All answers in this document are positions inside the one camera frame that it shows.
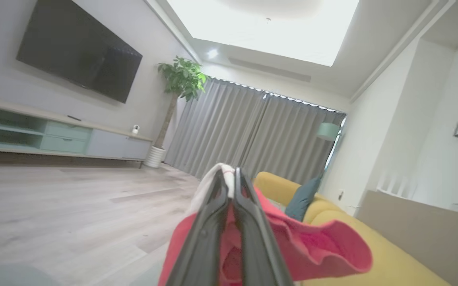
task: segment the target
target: ceiling vent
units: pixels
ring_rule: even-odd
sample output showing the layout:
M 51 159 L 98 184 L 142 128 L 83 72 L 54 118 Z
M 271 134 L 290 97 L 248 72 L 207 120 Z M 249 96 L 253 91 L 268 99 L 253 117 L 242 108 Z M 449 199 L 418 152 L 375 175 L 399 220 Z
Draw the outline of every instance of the ceiling vent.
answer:
M 312 79 L 310 75 L 277 69 L 277 68 L 268 67 L 265 65 L 255 64 L 255 63 L 247 62 L 246 60 L 238 60 L 237 58 L 229 58 L 229 62 L 233 65 L 246 67 L 249 69 L 258 70 L 262 72 L 272 73 L 275 75 L 284 76 L 284 77 L 292 78 L 295 80 L 305 81 L 306 83 L 310 83 Z

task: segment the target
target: beige partition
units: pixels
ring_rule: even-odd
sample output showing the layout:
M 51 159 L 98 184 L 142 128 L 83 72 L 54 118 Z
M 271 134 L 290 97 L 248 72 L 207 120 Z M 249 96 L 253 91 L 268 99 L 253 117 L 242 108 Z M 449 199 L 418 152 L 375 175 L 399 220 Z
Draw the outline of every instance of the beige partition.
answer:
M 458 286 L 458 212 L 367 191 L 356 217 Z

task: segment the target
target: white cabinet door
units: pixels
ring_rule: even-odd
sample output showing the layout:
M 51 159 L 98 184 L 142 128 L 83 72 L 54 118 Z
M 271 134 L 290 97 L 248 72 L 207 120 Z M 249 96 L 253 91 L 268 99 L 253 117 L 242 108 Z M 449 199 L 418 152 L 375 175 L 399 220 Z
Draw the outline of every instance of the white cabinet door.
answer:
M 123 154 L 123 158 L 145 159 L 150 145 L 150 141 L 144 141 L 129 137 L 127 139 L 127 145 L 125 148 L 125 154 Z
M 86 155 L 123 158 L 127 136 L 94 129 L 86 150 Z

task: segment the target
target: potted plant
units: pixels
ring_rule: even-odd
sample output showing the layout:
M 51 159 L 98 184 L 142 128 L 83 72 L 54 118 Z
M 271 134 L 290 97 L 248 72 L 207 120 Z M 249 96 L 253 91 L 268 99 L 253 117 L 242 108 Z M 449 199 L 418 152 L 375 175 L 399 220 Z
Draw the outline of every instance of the potted plant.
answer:
M 162 145 L 174 110 L 176 109 L 178 98 L 185 98 L 186 101 L 197 99 L 199 90 L 205 92 L 204 84 L 206 82 L 206 75 L 200 71 L 200 65 L 198 63 L 178 56 L 173 60 L 172 65 L 159 63 L 158 72 L 162 73 L 167 82 L 165 93 L 173 94 L 173 96 L 171 97 L 171 103 L 169 103 L 169 109 L 167 109 L 167 115 L 165 116 L 160 134 L 155 144 L 151 147 L 145 161 L 145 165 L 154 168 L 160 166 L 160 162 L 162 162 L 165 154 L 165 149 Z

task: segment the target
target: teal cushion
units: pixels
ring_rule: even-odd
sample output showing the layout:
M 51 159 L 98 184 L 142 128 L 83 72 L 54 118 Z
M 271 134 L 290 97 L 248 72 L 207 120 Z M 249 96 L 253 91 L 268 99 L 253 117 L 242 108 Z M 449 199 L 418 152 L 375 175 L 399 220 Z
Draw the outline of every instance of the teal cushion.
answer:
M 321 178 L 314 178 L 301 186 L 294 193 L 293 199 L 285 208 L 285 214 L 297 221 L 303 221 L 307 208 L 314 200 Z

